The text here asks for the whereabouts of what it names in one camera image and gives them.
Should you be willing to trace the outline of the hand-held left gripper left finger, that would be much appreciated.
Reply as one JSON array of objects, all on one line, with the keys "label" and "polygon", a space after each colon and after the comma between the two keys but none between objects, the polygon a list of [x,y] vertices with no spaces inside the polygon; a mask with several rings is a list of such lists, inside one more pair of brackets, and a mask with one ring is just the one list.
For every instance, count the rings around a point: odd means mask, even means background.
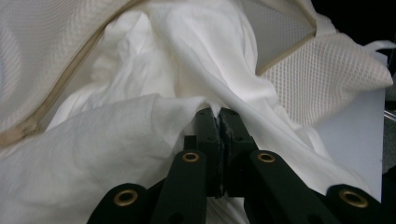
[{"label": "hand-held left gripper left finger", "polygon": [[220,197],[221,143],[216,119],[210,108],[200,110],[194,118],[195,134],[184,137],[184,148],[199,150],[206,155],[206,193],[208,197]]}]

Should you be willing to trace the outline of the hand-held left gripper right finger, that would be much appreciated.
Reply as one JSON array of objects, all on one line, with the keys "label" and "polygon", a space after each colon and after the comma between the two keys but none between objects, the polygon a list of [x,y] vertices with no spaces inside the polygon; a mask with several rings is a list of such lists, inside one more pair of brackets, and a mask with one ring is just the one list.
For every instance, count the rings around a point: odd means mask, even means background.
[{"label": "hand-held left gripper right finger", "polygon": [[231,109],[220,110],[219,130],[223,144],[223,191],[230,197],[243,197],[248,155],[257,147],[240,115]]}]

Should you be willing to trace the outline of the white garment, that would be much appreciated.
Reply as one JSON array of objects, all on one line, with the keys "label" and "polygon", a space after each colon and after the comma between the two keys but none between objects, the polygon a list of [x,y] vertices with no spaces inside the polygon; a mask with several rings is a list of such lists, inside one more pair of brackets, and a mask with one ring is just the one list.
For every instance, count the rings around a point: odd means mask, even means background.
[{"label": "white garment", "polygon": [[236,0],[148,2],[109,22],[92,53],[91,82],[48,129],[0,152],[0,224],[84,224],[115,185],[162,178],[206,106],[238,111],[309,187],[363,186],[255,75],[256,40]]}]

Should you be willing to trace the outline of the cream mesh laundry bag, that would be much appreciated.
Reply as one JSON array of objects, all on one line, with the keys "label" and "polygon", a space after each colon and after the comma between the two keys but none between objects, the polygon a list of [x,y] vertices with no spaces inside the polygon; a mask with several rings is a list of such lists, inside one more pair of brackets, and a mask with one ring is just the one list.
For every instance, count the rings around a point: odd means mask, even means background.
[{"label": "cream mesh laundry bag", "polygon": [[34,135],[79,65],[126,27],[92,88],[117,98],[206,94],[219,80],[294,129],[390,84],[311,0],[0,0],[0,147]]}]

